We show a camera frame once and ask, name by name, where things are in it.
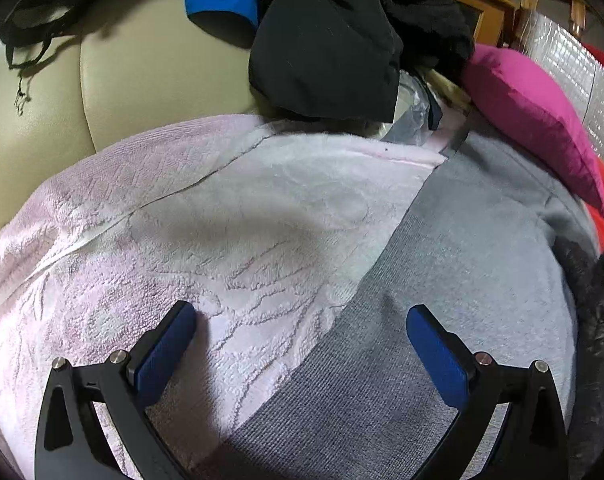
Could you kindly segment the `dark quilted puffer jacket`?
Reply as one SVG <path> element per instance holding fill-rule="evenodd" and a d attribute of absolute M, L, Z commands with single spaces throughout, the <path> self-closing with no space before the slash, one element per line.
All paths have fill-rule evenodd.
<path fill-rule="evenodd" d="M 604 479 L 604 252 L 594 259 L 564 237 L 555 240 L 552 250 L 564 270 L 578 320 L 569 477 Z"/>

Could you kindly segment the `pile of dark clothes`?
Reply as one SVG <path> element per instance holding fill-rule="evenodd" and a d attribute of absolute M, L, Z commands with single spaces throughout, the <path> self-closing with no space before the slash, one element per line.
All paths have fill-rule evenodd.
<path fill-rule="evenodd" d="M 390 122 L 400 71 L 459 81 L 474 50 L 455 0 L 258 0 L 253 28 L 234 14 L 188 16 L 250 49 L 251 87 L 294 116 Z"/>

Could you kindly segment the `grey blanket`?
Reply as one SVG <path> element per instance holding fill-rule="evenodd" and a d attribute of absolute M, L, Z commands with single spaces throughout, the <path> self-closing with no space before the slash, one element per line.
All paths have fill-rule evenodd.
<path fill-rule="evenodd" d="M 533 156 L 477 122 L 428 177 L 334 327 L 288 382 L 194 469 L 198 479 L 408 479 L 457 413 L 409 342 L 426 306 L 471 351 L 534 372 L 532 413 L 512 434 L 490 404 L 447 448 L 470 476 L 562 479 L 575 384 L 576 316 L 552 245 L 598 255 L 581 201 Z"/>

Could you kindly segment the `pale pink textured towel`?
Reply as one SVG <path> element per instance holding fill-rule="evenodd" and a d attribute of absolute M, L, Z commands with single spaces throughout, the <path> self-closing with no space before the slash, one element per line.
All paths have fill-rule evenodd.
<path fill-rule="evenodd" d="M 0 231 L 0 440 L 25 478 L 52 360 L 132 348 L 178 300 L 198 330 L 149 417 L 195 466 L 331 329 L 442 162 L 227 115 L 131 136 L 44 182 Z"/>

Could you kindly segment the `clear plastic bag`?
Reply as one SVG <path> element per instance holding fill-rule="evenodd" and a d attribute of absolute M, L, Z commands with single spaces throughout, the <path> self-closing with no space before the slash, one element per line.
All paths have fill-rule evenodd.
<path fill-rule="evenodd" d="M 423 146 L 443 117 L 434 93 L 421 76 L 400 71 L 392 122 L 380 127 L 380 139 L 392 144 Z"/>

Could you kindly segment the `pink pillow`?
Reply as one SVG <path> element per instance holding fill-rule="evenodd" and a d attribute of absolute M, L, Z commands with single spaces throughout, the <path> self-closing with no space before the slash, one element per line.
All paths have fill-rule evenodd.
<path fill-rule="evenodd" d="M 462 84 L 478 111 L 604 216 L 604 182 L 581 119 L 556 83 L 522 53 L 477 44 Z"/>

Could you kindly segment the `silver foil insulation mat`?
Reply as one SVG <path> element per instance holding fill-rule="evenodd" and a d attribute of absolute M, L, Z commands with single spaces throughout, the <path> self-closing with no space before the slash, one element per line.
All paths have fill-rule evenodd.
<path fill-rule="evenodd" d="M 604 66 L 567 29 L 536 11 L 519 13 L 512 46 L 564 90 L 604 162 Z"/>

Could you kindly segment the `beige leather sofa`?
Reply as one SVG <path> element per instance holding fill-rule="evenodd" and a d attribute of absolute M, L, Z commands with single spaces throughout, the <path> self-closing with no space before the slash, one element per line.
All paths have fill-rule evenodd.
<path fill-rule="evenodd" d="M 0 229 L 54 174 L 133 134 L 221 114 L 263 114 L 238 25 L 192 22 L 184 0 L 97 0 L 37 66 L 0 42 Z"/>

